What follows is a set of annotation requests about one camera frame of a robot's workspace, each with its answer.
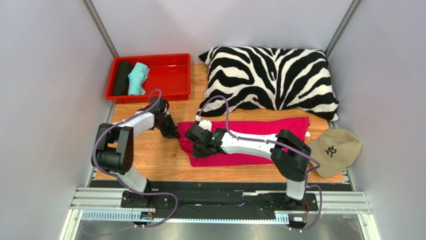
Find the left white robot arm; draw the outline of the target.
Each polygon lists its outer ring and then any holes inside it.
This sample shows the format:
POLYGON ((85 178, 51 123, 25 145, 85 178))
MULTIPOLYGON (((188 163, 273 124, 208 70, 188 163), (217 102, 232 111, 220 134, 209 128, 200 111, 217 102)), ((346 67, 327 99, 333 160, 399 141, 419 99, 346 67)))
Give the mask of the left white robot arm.
POLYGON ((154 195, 151 182, 133 165, 134 138, 146 130, 158 129, 165 139, 179 139, 181 135, 169 108, 169 102, 157 96, 127 119, 100 124, 92 150, 92 166, 116 178, 128 192, 150 199, 154 195))

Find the magenta t shirt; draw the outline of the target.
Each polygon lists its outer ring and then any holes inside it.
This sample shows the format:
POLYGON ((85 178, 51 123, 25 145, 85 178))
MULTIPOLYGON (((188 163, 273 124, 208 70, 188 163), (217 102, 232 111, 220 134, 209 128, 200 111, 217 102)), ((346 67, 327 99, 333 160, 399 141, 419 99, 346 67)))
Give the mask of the magenta t shirt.
MULTIPOLYGON (((223 167, 241 165, 265 165, 271 164, 270 159, 247 154, 217 154, 206 158, 193 157, 193 143, 185 137, 185 133, 192 125, 191 122, 179 122, 177 124, 178 139, 182 151, 188 155, 192 167, 223 167)), ((282 118, 274 121, 230 121, 229 128, 232 131, 243 134, 271 135, 278 134, 281 129, 291 131, 300 140, 305 140, 305 135, 310 126, 310 120, 305 117, 282 118)))

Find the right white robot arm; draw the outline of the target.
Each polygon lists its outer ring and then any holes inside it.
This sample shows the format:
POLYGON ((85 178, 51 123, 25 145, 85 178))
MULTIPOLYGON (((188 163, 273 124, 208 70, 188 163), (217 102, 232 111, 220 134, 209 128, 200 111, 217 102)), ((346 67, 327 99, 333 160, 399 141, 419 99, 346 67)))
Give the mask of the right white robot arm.
POLYGON ((282 129, 278 134, 257 135, 226 128, 210 131, 193 123, 185 132, 185 138, 192 142, 194 157, 242 154, 270 160, 286 178, 287 198, 304 199, 312 150, 291 131, 282 129))

